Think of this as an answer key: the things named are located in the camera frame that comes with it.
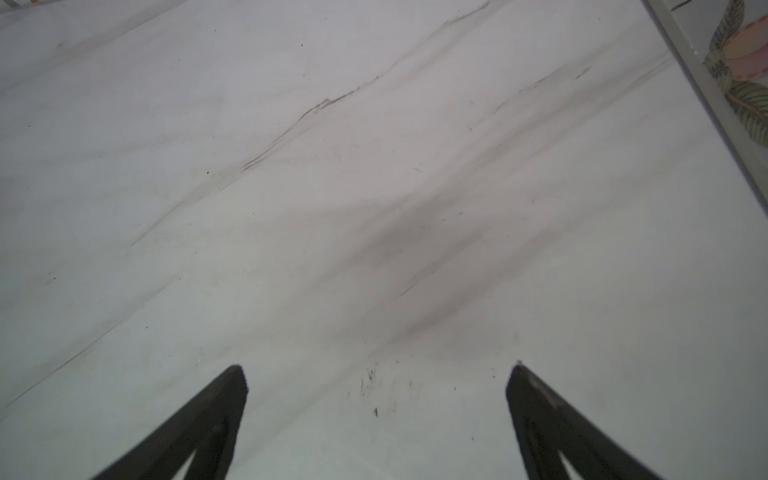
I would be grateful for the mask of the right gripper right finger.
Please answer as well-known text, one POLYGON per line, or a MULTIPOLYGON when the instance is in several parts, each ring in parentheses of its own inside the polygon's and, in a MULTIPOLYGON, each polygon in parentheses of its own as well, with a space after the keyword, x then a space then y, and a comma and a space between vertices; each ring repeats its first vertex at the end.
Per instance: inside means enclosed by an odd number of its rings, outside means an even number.
POLYGON ((506 400, 530 479, 568 479, 570 463, 583 479, 657 479, 531 369, 517 363, 506 400))

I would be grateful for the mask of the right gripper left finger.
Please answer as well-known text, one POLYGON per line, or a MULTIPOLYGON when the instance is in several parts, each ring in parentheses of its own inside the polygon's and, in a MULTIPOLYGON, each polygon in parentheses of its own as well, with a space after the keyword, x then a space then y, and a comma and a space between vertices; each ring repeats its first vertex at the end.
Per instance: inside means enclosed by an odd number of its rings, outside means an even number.
POLYGON ((224 479, 234 458, 247 395, 242 367, 228 367, 95 477, 172 479, 187 466, 187 479, 224 479))

